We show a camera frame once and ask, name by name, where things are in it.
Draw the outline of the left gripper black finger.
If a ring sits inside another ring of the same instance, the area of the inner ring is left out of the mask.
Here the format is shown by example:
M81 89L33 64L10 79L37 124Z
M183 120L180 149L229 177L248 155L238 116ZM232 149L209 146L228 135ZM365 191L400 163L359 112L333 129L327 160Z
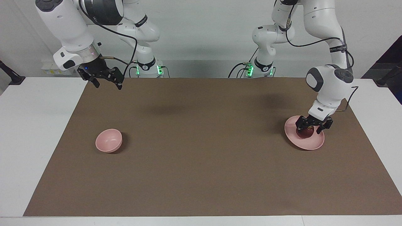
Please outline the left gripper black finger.
M308 127L311 126L311 125L310 125L309 118L308 118L308 117L304 117L304 116L300 116L300 117L296 120L295 125L296 125L296 129L297 129L298 132L301 132L301 131L303 131L303 130L305 130L305 129L307 129Z
M329 130L332 124L333 124L332 117L327 117L324 121L318 121L317 122L318 127L316 129L316 133L320 134L323 130Z

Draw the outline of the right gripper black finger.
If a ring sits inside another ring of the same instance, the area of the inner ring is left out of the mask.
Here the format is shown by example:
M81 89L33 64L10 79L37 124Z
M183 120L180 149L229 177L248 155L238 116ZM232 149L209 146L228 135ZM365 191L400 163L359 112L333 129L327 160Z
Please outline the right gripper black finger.
M94 75L86 73L85 70L83 70L82 68L78 68L77 72L79 76L82 78L82 80L88 81L92 83L96 88L99 88L100 83Z
M125 76L121 73L119 68L113 67L107 70L106 80L114 83L118 90L122 89Z

